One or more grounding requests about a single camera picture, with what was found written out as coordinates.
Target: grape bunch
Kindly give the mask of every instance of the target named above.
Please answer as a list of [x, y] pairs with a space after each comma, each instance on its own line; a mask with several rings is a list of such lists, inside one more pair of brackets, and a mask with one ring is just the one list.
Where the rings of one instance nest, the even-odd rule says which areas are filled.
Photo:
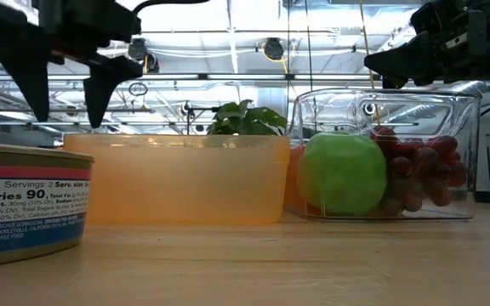
[[466, 183], [467, 168], [452, 136], [399, 140], [395, 132], [377, 126], [371, 134], [387, 160], [388, 186], [380, 208], [386, 216], [417, 212], [427, 197], [439, 206], [451, 203], [448, 187]]

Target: ceiling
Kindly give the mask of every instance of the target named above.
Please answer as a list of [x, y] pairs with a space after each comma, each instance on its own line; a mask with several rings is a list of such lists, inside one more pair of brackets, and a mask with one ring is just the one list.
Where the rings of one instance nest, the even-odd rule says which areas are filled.
[[[27, 0], [0, 0], [16, 8]], [[120, 0], [122, 6], [133, 9], [140, 0]], [[134, 97], [121, 85], [111, 98], [105, 119], [111, 122], [152, 122], [152, 126], [103, 127], [95, 132], [122, 133], [183, 133], [181, 107], [211, 107], [241, 99], [252, 99], [254, 105], [268, 105], [285, 114], [288, 104], [297, 95], [318, 88], [367, 88], [369, 80], [353, 77], [307, 80], [248, 80], [243, 74], [367, 74], [363, 59], [366, 54], [362, 31], [361, 8], [351, 0], [304, 0], [290, 3], [280, 0], [211, 0], [197, 5], [160, 5], [145, 8], [139, 14], [142, 34], [150, 52], [156, 55], [160, 74], [232, 74], [223, 81], [166, 80], [141, 81], [148, 87], [144, 96]], [[369, 52], [392, 48], [413, 37], [407, 25], [420, 0], [365, 0], [364, 24]], [[36, 12], [21, 7], [35, 21]], [[273, 62], [262, 52], [269, 37], [280, 40], [285, 49], [283, 60]], [[127, 45], [112, 42], [99, 50], [107, 56], [126, 55]], [[48, 66], [49, 74], [58, 76], [50, 81], [51, 109], [70, 107], [84, 109], [81, 77], [89, 74], [88, 67], [67, 61], [65, 65]], [[22, 100], [22, 105], [2, 103], [4, 98]], [[0, 80], [0, 108], [24, 108], [27, 105], [15, 84]], [[53, 113], [53, 122], [86, 122], [84, 112]], [[0, 121], [34, 122], [29, 113], [23, 116], [2, 116]], [[210, 122], [213, 114], [204, 113], [197, 122]], [[166, 123], [177, 122], [169, 127]], [[87, 125], [50, 126], [64, 132], [90, 131]]]

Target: nutrition label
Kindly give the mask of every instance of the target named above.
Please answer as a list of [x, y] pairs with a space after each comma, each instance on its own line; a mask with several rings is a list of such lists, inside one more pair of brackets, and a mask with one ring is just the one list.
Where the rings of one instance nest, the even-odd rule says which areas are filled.
[[89, 181], [0, 179], [0, 222], [86, 212]]

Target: orange plastic container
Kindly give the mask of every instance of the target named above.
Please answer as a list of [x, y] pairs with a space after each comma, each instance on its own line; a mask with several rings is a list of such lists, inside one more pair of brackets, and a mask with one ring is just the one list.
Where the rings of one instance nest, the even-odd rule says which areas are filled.
[[266, 224], [281, 218], [289, 140], [68, 134], [94, 156], [90, 224]]

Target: green plant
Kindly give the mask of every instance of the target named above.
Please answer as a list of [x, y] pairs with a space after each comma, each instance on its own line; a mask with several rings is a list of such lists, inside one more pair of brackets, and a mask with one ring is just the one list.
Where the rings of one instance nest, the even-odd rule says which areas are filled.
[[208, 126], [208, 134], [215, 135], [283, 135], [281, 128], [287, 126], [287, 119], [279, 116], [274, 110], [267, 107], [248, 109], [250, 99], [239, 103], [235, 102], [222, 105], [215, 114], [215, 122]]

